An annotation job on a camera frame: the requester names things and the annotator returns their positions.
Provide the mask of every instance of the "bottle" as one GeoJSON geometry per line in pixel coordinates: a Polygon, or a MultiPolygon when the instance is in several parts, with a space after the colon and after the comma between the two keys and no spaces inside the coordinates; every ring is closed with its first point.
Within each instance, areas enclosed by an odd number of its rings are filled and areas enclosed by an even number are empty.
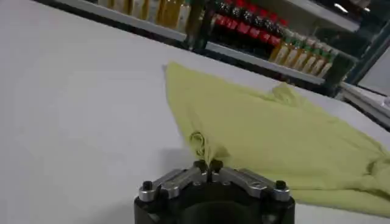
{"type": "Polygon", "coordinates": [[[288,51],[292,41],[293,33],[290,30],[285,30],[284,40],[272,51],[272,54],[269,58],[270,62],[276,64],[282,63],[288,55],[288,51]]]}
{"type": "Polygon", "coordinates": [[[129,0],[114,0],[112,9],[121,13],[129,14],[129,0]]]}
{"type": "Polygon", "coordinates": [[[227,34],[225,26],[228,16],[232,10],[232,0],[220,0],[215,2],[216,13],[211,19],[211,39],[218,42],[224,42],[227,34]]]}
{"type": "Polygon", "coordinates": [[[260,14],[263,16],[263,22],[261,24],[260,33],[258,35],[260,43],[256,54],[261,57],[269,58],[268,40],[271,37],[272,21],[268,18],[267,10],[260,10],[260,14]]]}
{"type": "Polygon", "coordinates": [[[97,4],[102,5],[106,8],[112,9],[113,0],[98,0],[97,4]]]}
{"type": "Polygon", "coordinates": [[[252,24],[251,28],[248,31],[249,35],[249,45],[252,47],[252,52],[257,53],[258,48],[261,48],[260,44],[261,42],[258,39],[258,36],[260,34],[260,30],[263,28],[263,23],[264,23],[264,17],[266,17],[267,14],[265,10],[260,9],[260,12],[258,15],[254,14],[253,19],[252,19],[252,24]]]}
{"type": "Polygon", "coordinates": [[[183,4],[180,6],[179,19],[176,24],[177,31],[181,33],[185,33],[190,12],[191,12],[190,0],[185,0],[183,4]]]}
{"type": "Polygon", "coordinates": [[[157,22],[160,0],[147,0],[146,20],[151,23],[157,22]]]}
{"type": "Polygon", "coordinates": [[[318,74],[319,78],[325,77],[325,75],[328,73],[329,69],[333,66],[333,62],[338,54],[339,54],[339,52],[336,50],[332,50],[330,52],[330,54],[328,54],[328,63],[322,68],[321,72],[318,74]]]}
{"type": "Polygon", "coordinates": [[[302,69],[304,61],[311,55],[311,47],[313,46],[313,44],[313,39],[306,39],[305,47],[303,49],[299,49],[297,57],[293,61],[293,64],[291,66],[292,69],[295,69],[297,71],[300,71],[302,69]]]}
{"type": "Polygon", "coordinates": [[[171,9],[171,18],[169,20],[168,27],[171,29],[175,29],[177,26],[177,21],[179,19],[180,6],[183,4],[184,0],[175,0],[173,4],[173,8],[171,9]]]}
{"type": "Polygon", "coordinates": [[[313,66],[314,62],[318,59],[319,54],[321,53],[322,49],[322,43],[317,42],[314,44],[313,53],[303,62],[303,73],[309,73],[311,67],[313,66]]]}
{"type": "Polygon", "coordinates": [[[280,37],[282,37],[282,34],[279,32],[276,13],[271,13],[269,20],[270,23],[267,29],[269,38],[265,44],[265,52],[267,55],[270,55],[274,48],[279,45],[280,37]]]}
{"type": "Polygon", "coordinates": [[[331,48],[327,45],[322,48],[322,52],[319,54],[317,61],[315,61],[313,66],[311,67],[309,74],[317,75],[321,71],[322,67],[324,67],[325,62],[327,61],[328,53],[330,52],[330,50],[331,48]]]}
{"type": "Polygon", "coordinates": [[[251,4],[249,5],[248,9],[244,9],[243,13],[241,14],[241,21],[239,22],[237,26],[237,45],[236,47],[241,49],[250,49],[250,39],[252,39],[248,32],[250,29],[250,25],[252,24],[252,19],[254,17],[254,14],[256,13],[256,6],[251,4]]]}
{"type": "Polygon", "coordinates": [[[142,6],[144,5],[143,0],[132,0],[130,6],[130,15],[141,19],[142,18],[142,6]]]}
{"type": "Polygon", "coordinates": [[[300,47],[301,47],[302,42],[303,42],[303,36],[299,35],[298,33],[295,33],[294,36],[295,36],[295,40],[293,41],[293,44],[289,48],[289,52],[288,52],[288,55],[286,57],[286,60],[283,62],[283,66],[286,66],[289,68],[293,65],[292,63],[294,62],[299,51],[301,50],[300,47]]]}
{"type": "Polygon", "coordinates": [[[234,45],[234,42],[237,41],[238,33],[236,31],[237,25],[240,21],[241,14],[244,10],[245,3],[243,0],[237,0],[236,4],[233,6],[230,15],[227,18],[225,26],[227,27],[227,44],[234,45]]]}

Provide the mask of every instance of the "bolt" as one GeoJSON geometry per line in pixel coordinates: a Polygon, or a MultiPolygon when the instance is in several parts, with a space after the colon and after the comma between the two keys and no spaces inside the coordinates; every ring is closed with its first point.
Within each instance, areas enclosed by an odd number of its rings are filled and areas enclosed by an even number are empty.
{"type": "Polygon", "coordinates": [[[284,190],[286,189],[286,187],[287,187],[286,182],[282,180],[277,180],[275,183],[275,188],[278,190],[284,190]]]}
{"type": "Polygon", "coordinates": [[[150,191],[150,190],[152,190],[152,188],[153,188],[153,182],[148,180],[148,181],[144,181],[142,183],[142,190],[150,191]]]}

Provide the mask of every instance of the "yellow cloth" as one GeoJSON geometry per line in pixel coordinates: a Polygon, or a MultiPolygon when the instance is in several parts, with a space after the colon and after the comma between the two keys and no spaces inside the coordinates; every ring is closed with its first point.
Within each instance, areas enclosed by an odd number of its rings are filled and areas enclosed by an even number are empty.
{"type": "Polygon", "coordinates": [[[389,152],[286,84],[263,94],[170,63],[166,87],[198,158],[285,180],[298,202],[390,217],[389,152]]]}

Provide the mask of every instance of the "orange juice bottle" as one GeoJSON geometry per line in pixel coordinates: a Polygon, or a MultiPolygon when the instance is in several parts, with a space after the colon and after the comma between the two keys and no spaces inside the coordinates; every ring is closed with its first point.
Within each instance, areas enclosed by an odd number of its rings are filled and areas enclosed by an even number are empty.
{"type": "Polygon", "coordinates": [[[321,54],[319,55],[317,61],[314,62],[313,66],[311,67],[311,70],[309,71],[309,74],[317,75],[321,71],[321,69],[327,62],[328,53],[330,52],[330,50],[331,48],[327,45],[323,47],[321,54]]]}
{"type": "Polygon", "coordinates": [[[303,68],[301,69],[303,73],[309,73],[309,71],[311,71],[311,67],[313,67],[314,62],[316,62],[317,59],[320,57],[319,54],[321,53],[322,47],[323,44],[320,42],[314,44],[313,52],[303,62],[303,68]]]}
{"type": "Polygon", "coordinates": [[[318,77],[324,78],[324,76],[328,73],[329,69],[333,66],[333,62],[338,54],[339,52],[336,50],[332,50],[328,54],[328,63],[326,63],[326,65],[322,68],[321,72],[319,72],[318,77]]]}
{"type": "Polygon", "coordinates": [[[285,60],[291,45],[293,37],[292,35],[293,33],[290,30],[285,30],[285,36],[283,38],[283,41],[281,41],[280,44],[275,47],[275,49],[271,53],[271,56],[269,57],[270,62],[280,64],[285,60]]]}
{"type": "Polygon", "coordinates": [[[283,66],[291,67],[294,59],[297,57],[299,52],[301,51],[301,45],[303,43],[304,37],[299,35],[298,33],[294,34],[295,40],[292,45],[290,45],[288,55],[285,59],[285,61],[282,63],[283,66]]]}
{"type": "Polygon", "coordinates": [[[299,49],[297,56],[295,57],[290,68],[297,71],[301,70],[303,67],[304,61],[311,55],[311,47],[314,44],[314,40],[307,38],[304,44],[304,48],[299,49]]]}

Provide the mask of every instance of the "white table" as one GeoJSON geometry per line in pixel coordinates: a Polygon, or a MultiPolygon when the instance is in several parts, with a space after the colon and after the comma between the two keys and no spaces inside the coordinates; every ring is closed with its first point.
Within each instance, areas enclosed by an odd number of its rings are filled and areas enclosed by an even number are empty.
{"type": "Polygon", "coordinates": [[[390,128],[390,107],[385,105],[385,97],[359,88],[357,86],[342,83],[341,99],[347,99],[370,114],[383,125],[390,128]]]}
{"type": "MultiPolygon", "coordinates": [[[[166,101],[167,62],[261,91],[278,84],[28,0],[0,1],[0,30],[2,224],[133,223],[141,182],[193,161],[166,101]]],[[[390,146],[351,106],[297,90],[390,146]]],[[[297,205],[296,223],[389,219],[297,205]]]]}

